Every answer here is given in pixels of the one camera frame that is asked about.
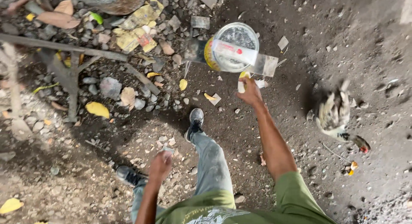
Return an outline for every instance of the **shoe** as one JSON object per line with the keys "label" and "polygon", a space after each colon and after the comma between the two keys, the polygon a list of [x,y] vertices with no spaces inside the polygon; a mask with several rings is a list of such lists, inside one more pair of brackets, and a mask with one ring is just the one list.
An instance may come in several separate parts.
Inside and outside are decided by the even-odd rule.
{"label": "shoe", "polygon": [[190,127],[188,131],[185,133],[185,139],[187,142],[191,143],[190,141],[190,134],[196,132],[203,132],[202,125],[203,125],[203,111],[200,108],[195,108],[190,112],[189,120],[190,120]]}
{"label": "shoe", "polygon": [[144,179],[144,176],[136,173],[133,169],[127,166],[120,166],[116,170],[117,178],[123,181],[126,184],[136,186],[141,179]]}

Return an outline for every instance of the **black and white chicken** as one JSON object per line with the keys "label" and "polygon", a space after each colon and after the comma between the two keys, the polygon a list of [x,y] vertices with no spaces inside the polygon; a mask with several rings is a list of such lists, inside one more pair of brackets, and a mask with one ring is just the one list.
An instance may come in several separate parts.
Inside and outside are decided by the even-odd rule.
{"label": "black and white chicken", "polygon": [[309,111],[306,120],[315,118],[317,126],[328,136],[343,142],[353,142],[358,145],[359,150],[367,153],[371,150],[370,145],[360,136],[349,134],[345,126],[349,122],[349,97],[347,89],[349,80],[342,82],[340,87],[329,91],[327,96],[320,100],[316,108]]}

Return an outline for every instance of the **dirt ground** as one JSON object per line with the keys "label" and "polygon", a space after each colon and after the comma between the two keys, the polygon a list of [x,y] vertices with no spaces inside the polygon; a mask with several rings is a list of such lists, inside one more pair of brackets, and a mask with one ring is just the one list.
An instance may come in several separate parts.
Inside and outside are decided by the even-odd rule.
{"label": "dirt ground", "polygon": [[[412,135],[412,59],[408,57],[412,54],[412,27],[399,24],[405,0],[219,1],[213,13],[207,8],[197,13],[211,15],[207,37],[225,24],[244,22],[259,32],[260,53],[287,59],[273,78],[265,78],[269,86],[261,92],[325,213],[337,223],[412,223],[412,211],[406,206],[412,197],[412,141],[408,139]],[[188,25],[189,14],[181,20],[182,25]],[[277,46],[282,36],[289,40],[284,54]],[[51,99],[67,105],[68,94],[58,94],[61,87],[32,93],[43,85],[36,80],[42,81],[49,73],[35,58],[24,60],[20,67],[24,119],[30,128],[44,120],[51,124],[44,124],[30,140],[18,142],[10,130],[11,120],[1,117],[0,152],[15,151],[16,156],[8,162],[0,160],[0,203],[15,197],[24,206],[0,216],[0,223],[130,223],[132,188],[116,179],[115,169],[129,165],[147,173],[152,157],[162,147],[157,144],[160,136],[174,136],[172,148],[177,152],[159,204],[169,207],[189,198],[196,186],[196,175],[191,171],[197,166],[198,156],[183,133],[194,107],[203,109],[205,132],[224,149],[234,192],[245,196],[237,207],[275,209],[274,182],[260,165],[256,118],[253,110],[234,96],[239,75],[193,63],[188,87],[180,92],[178,81],[183,78],[184,65],[173,69],[170,58],[165,60],[162,76],[167,83],[158,100],[164,102],[165,95],[170,94],[170,101],[179,100],[182,109],[162,110],[158,115],[145,109],[129,113],[114,100],[87,93],[88,85],[80,83],[86,92],[79,98],[80,126],[65,123],[67,113],[50,105]],[[143,71],[138,63],[131,63]],[[79,81],[88,76],[102,78],[103,74],[138,90],[137,78],[120,71],[119,64],[99,60],[81,73]],[[306,121],[306,113],[315,103],[314,87],[335,86],[343,78],[351,80],[350,99],[357,103],[351,108],[347,130],[369,142],[372,150],[368,154],[359,153],[354,144],[334,141],[323,135],[315,122]],[[398,86],[397,93],[381,90],[382,84]],[[217,93],[222,100],[213,106],[202,94],[197,95],[197,90]],[[183,103],[185,97],[190,99],[189,104]],[[90,101],[106,105],[114,121],[85,111]],[[356,161],[359,168],[352,176],[345,175],[348,164],[321,142]],[[309,177],[313,166],[318,167],[317,173]],[[51,174],[51,168],[58,168],[59,173]]]}

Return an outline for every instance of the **right hand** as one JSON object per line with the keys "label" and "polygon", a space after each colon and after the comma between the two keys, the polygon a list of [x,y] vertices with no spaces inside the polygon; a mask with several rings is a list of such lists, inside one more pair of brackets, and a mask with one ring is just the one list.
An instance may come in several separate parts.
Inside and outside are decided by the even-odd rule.
{"label": "right hand", "polygon": [[260,90],[255,83],[254,79],[248,77],[240,78],[239,82],[246,84],[246,91],[244,93],[236,93],[236,96],[243,100],[245,103],[251,105],[253,108],[259,105],[265,106],[262,96],[260,95]]}
{"label": "right hand", "polygon": [[161,151],[153,158],[149,169],[149,181],[162,184],[172,169],[172,152]]}

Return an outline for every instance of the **gray pants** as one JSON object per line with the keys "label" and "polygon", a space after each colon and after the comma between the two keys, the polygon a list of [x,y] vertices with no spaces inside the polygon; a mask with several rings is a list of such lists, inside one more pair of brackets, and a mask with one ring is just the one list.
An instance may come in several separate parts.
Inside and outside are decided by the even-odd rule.
{"label": "gray pants", "polygon": [[[227,190],[233,193],[232,180],[230,179],[230,172],[224,158],[223,149],[204,132],[192,133],[190,139],[196,147],[196,152],[199,154],[197,187],[194,195],[200,195],[211,190]],[[131,209],[131,220],[133,223],[137,218],[145,185],[146,183],[141,180],[133,189],[134,201]],[[157,206],[156,215],[163,210],[165,209]]]}

